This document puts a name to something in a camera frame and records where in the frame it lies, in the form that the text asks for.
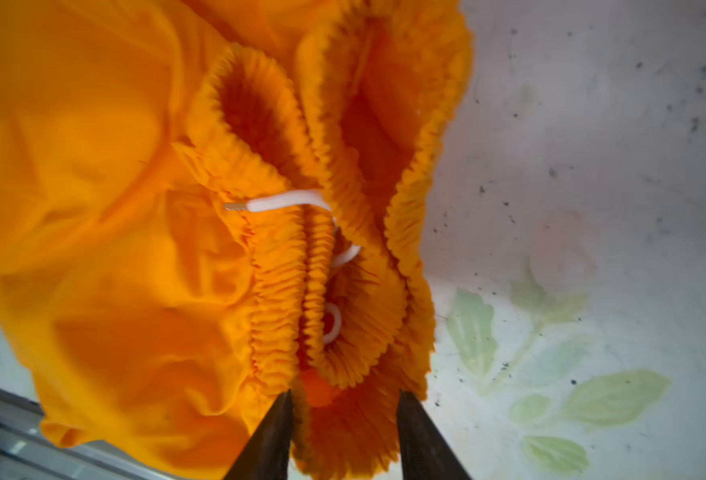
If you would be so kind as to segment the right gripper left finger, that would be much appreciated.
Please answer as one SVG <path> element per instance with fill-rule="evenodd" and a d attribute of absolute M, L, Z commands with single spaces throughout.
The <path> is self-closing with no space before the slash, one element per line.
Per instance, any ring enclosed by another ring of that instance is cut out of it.
<path fill-rule="evenodd" d="M 293 397 L 278 395 L 224 480 L 287 480 L 292 441 Z"/>

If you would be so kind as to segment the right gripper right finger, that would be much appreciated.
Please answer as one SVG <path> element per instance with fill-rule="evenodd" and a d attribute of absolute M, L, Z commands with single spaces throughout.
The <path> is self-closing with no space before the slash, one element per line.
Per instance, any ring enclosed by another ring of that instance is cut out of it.
<path fill-rule="evenodd" d="M 400 392 L 396 418 L 404 480 L 471 479 L 412 392 Z"/>

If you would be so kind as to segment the orange garment with drawstring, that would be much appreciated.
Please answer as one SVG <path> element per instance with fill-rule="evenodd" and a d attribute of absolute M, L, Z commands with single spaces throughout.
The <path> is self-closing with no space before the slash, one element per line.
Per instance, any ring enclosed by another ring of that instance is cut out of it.
<path fill-rule="evenodd" d="M 219 479 L 274 399 L 316 479 L 424 399 L 455 1 L 0 1 L 0 327 L 60 447 Z"/>

